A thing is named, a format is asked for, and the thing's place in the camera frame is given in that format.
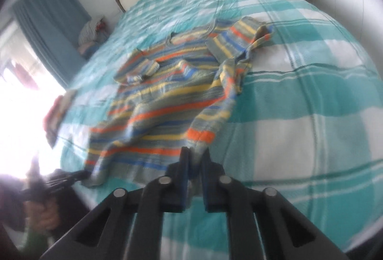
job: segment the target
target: teal and white bedspread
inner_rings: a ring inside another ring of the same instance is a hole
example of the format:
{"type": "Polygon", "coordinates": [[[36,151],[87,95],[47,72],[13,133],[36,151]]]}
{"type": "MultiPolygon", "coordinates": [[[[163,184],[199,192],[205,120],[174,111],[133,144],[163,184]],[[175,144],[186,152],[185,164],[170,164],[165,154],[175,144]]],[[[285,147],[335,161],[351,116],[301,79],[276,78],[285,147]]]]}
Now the teal and white bedspread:
{"type": "MultiPolygon", "coordinates": [[[[355,38],[304,0],[140,0],[74,79],[78,94],[54,157],[64,170],[83,168],[89,127],[106,118],[113,77],[134,48],[243,16],[272,22],[275,33],[254,53],[212,160],[247,187],[278,189],[344,249],[383,214],[383,83],[355,38]]],[[[106,183],[76,191],[94,206],[117,187],[142,187],[177,160],[125,159],[127,172],[115,162],[106,183]]],[[[207,214],[202,199],[184,214],[166,214],[164,259],[227,259],[227,251],[225,216],[207,214]]]]}

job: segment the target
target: blue curtain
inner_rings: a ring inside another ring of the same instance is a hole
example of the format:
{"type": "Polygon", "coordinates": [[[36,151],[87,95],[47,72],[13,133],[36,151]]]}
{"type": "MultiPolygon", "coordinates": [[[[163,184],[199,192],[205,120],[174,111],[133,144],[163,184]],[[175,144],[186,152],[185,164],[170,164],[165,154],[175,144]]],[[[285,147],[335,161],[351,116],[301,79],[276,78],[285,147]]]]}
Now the blue curtain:
{"type": "Polygon", "coordinates": [[[36,55],[66,88],[85,64],[77,47],[88,13],[78,0],[18,0],[13,13],[36,55]]]}

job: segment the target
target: bed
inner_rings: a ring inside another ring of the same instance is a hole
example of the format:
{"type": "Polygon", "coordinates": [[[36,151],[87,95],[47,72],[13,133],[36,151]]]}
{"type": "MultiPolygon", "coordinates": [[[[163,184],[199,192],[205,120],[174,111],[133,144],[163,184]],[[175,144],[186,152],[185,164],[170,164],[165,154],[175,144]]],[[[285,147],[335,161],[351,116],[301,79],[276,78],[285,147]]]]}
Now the bed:
{"type": "MultiPolygon", "coordinates": [[[[272,23],[254,54],[229,121],[209,147],[212,160],[247,187],[272,186],[340,248],[383,214],[383,84],[366,51],[336,20],[304,0],[135,0],[71,84],[78,90],[54,148],[61,168],[87,159],[89,129],[106,119],[118,69],[135,48],[214,18],[272,23]]],[[[117,187],[144,186],[177,158],[115,157],[107,180],[77,185],[94,207],[117,187]]],[[[194,198],[165,214],[164,259],[227,259],[225,216],[194,198]]]]}

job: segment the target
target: hand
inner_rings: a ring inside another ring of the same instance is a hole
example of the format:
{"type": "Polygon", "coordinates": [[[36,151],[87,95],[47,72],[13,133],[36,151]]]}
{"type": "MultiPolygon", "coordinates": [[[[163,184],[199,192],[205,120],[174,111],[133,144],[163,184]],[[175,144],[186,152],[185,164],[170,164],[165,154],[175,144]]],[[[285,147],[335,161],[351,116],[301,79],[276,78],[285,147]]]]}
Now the hand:
{"type": "Polygon", "coordinates": [[[45,205],[30,201],[24,205],[32,230],[44,234],[60,224],[59,208],[55,198],[50,198],[45,205]]]}

